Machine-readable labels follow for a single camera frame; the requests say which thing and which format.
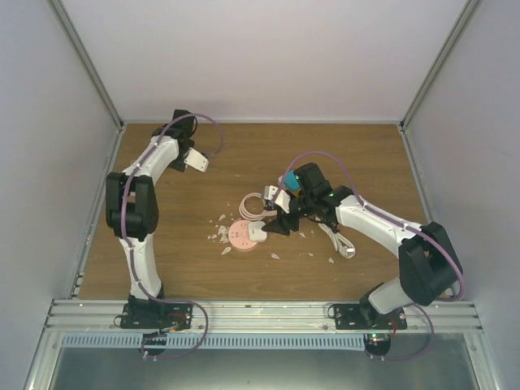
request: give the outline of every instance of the wooden surface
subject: wooden surface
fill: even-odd
[[[144,150],[156,125],[129,125],[114,171],[127,167]],[[169,297],[207,299],[355,300],[376,284],[397,276],[397,260],[367,237],[343,228],[355,245],[352,259],[337,254],[325,234],[310,221],[290,237],[270,234],[249,253],[208,240],[215,225],[238,217],[241,198],[276,184],[299,153],[326,150],[349,168],[361,194],[402,218],[425,222],[410,165],[395,126],[317,124],[229,124],[223,152],[206,173],[188,169],[164,172],[156,185],[160,210],[154,250],[158,274]],[[193,138],[196,149],[210,151],[219,142],[210,125]],[[323,156],[314,161],[332,186],[346,184],[340,168]],[[219,221],[220,215],[226,218]],[[279,259],[271,258],[276,254]],[[129,273],[119,241],[103,214],[93,241],[80,297],[126,299]]]

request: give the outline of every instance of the blue object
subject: blue object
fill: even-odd
[[[297,191],[300,189],[300,185],[298,184],[296,175],[294,175],[294,171],[290,171],[287,176],[285,176],[285,185],[287,185],[287,188],[291,191]]]

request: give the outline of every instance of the glass panel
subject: glass panel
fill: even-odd
[[[401,335],[392,355],[417,351],[425,335]],[[436,335],[409,362],[373,362],[354,351],[209,350],[143,362],[136,349],[64,349],[54,390],[83,389],[439,389],[477,388],[462,335]]]

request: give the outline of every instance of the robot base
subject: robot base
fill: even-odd
[[[157,298],[164,299],[161,287]],[[130,295],[123,307],[120,327],[123,329],[164,329],[174,327],[177,331],[189,329],[192,323],[193,306],[186,303],[167,304],[137,299]]]
[[[359,303],[338,303],[332,305],[331,308],[334,310],[334,322],[338,330],[367,330],[369,332],[377,332],[378,330],[391,331],[394,327],[396,327],[397,330],[406,329],[408,327],[406,324],[405,311],[402,307],[386,315],[380,315],[378,321],[372,326],[366,323]]]

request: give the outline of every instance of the metal frame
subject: metal frame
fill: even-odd
[[[449,32],[448,37],[444,41],[444,44],[440,48],[437,57],[435,57],[435,61],[431,65],[430,70],[428,71],[424,81],[419,87],[418,92],[415,94],[414,100],[412,101],[410,107],[405,113],[405,116],[403,117],[403,120],[401,121],[401,127],[404,131],[406,131],[406,129],[408,128],[410,121],[412,120],[415,112],[421,105],[421,102],[426,96],[428,89],[430,88],[431,84],[439,74],[440,69],[443,67],[444,63],[448,59],[453,48],[458,43],[459,39],[462,36],[462,33],[464,32],[467,25],[473,18],[475,11],[477,10],[481,2],[482,0],[466,0],[466,4],[462,8],[462,11],[458,16],[457,21],[455,22],[451,31]]]
[[[105,167],[105,174],[107,174],[114,165],[115,157],[117,156],[119,144],[122,139],[122,131],[124,130],[122,119],[119,117],[62,1],[47,1],[120,131],[115,138],[110,156],[107,159]],[[423,183],[421,172],[416,163],[413,146],[410,144],[410,140],[406,135],[406,129],[480,3],[481,0],[466,1],[461,14],[458,16],[456,23],[444,42],[435,62],[427,73],[419,91],[416,93],[412,104],[406,111],[403,120],[398,124],[422,206],[428,220],[435,218],[435,212],[431,206],[426,185]],[[329,122],[365,123],[362,121],[345,122],[335,120]],[[393,122],[382,121],[382,123],[391,124]],[[79,270],[71,289],[70,298],[77,298],[77,294],[80,290],[93,233],[102,211],[105,190],[104,178],[105,175],[103,175],[102,181],[98,186],[93,208],[89,216],[89,226],[85,233],[84,247],[80,253]],[[113,324],[114,317],[122,313],[124,303],[126,302],[82,301],[78,299],[54,301],[50,307],[31,370],[29,371],[25,389],[50,388],[54,371],[56,367],[59,366],[61,348],[64,348],[64,345],[71,345],[71,335],[77,335],[79,337],[84,335],[84,339],[82,340],[90,341],[93,340],[92,337],[90,337],[91,335],[105,335],[106,339],[94,339],[97,344],[94,343],[95,345],[90,345],[91,347],[95,346],[97,348],[102,348],[103,346],[114,348],[115,345],[104,344],[105,340],[113,340],[111,335],[116,336],[116,338],[122,337],[125,340],[128,337],[132,337],[132,335],[136,335],[137,338],[142,336],[142,334],[135,333],[135,331],[119,329]],[[330,304],[334,302],[199,301],[199,303],[208,310],[210,316],[210,334],[220,335],[224,339],[233,335],[242,335],[250,338],[257,337],[258,335],[269,335],[269,337],[291,337],[294,340],[302,337],[318,337],[320,340],[339,340],[342,337],[357,337],[367,332],[349,330],[337,331],[334,320],[328,317],[327,312]],[[492,364],[488,345],[473,303],[467,301],[452,303],[434,302],[434,304],[425,309],[428,315],[431,316],[436,333],[457,333],[464,335],[479,387],[481,389],[500,388],[497,381],[496,368]],[[405,314],[409,328],[405,331],[401,331],[401,333],[425,334],[430,332],[426,319],[417,310],[414,308],[405,308]],[[180,332],[178,335],[174,334],[171,338],[197,337],[203,332],[204,326],[205,323],[201,311],[194,310],[192,328],[188,331]]]
[[[131,348],[139,343],[142,333],[124,330],[113,324],[126,301],[59,300],[50,307],[40,344],[25,389],[47,389],[59,365],[61,348]],[[369,332],[337,331],[325,301],[199,301],[210,318],[210,334],[216,345],[202,348],[277,349],[277,340],[300,343],[295,349],[360,350],[362,335]],[[434,302],[425,308],[435,333],[463,334],[481,389],[500,388],[496,371],[489,365],[485,339],[475,306],[469,301]],[[402,334],[430,333],[424,316],[415,308],[405,308],[409,324]],[[205,327],[199,309],[193,311],[191,329],[169,336],[167,348],[179,348],[185,340],[197,340]],[[226,344],[226,340],[235,344]],[[247,340],[271,340],[271,344],[248,344]]]
[[[112,147],[110,148],[110,152],[107,156],[105,167],[103,168],[102,177],[99,180],[99,184],[97,185],[96,197],[94,198],[94,202],[92,204],[92,208],[89,212],[89,223],[87,225],[86,231],[84,233],[83,238],[83,246],[81,247],[79,253],[80,262],[78,264],[78,268],[76,270],[74,280],[69,288],[68,297],[74,298],[80,292],[81,282],[83,281],[83,274],[85,272],[85,267],[87,265],[87,260],[89,258],[90,249],[92,247],[92,241],[94,237],[94,233],[96,232],[96,228],[98,226],[99,216],[102,212],[103,202],[105,198],[105,178],[112,170],[115,164],[115,159],[119,152],[119,147],[121,146],[121,141],[123,140],[123,134],[126,130],[126,125],[122,127],[121,132],[117,132],[115,134],[114,140],[112,141]]]
[[[501,389],[498,371],[492,359],[485,335],[483,333],[465,334],[464,338],[466,339],[466,346],[468,347],[468,353],[479,387],[483,390]]]
[[[110,112],[110,116],[114,120],[115,125],[120,131],[122,131],[123,120],[121,119],[117,110],[115,109],[114,103],[112,102],[110,95],[106,91],[105,85],[103,84],[101,77],[99,76],[98,71],[96,70],[96,67],[90,59],[89,53],[85,49],[83,42],[81,42],[80,36],[78,35],[78,32],[76,31],[76,28],[74,27],[74,24],[72,23],[71,18],[67,13],[67,9],[65,8],[61,0],[47,0],[47,2],[50,4],[50,8],[54,12],[56,19],[62,26],[63,31],[65,32],[69,41],[72,44],[72,47],[74,47],[74,49],[76,50],[79,60],[83,64],[87,73],[89,74],[90,80],[93,82],[94,86],[96,87],[96,90],[99,93],[99,96],[101,96],[101,99],[105,103],[105,106],[107,110]]]

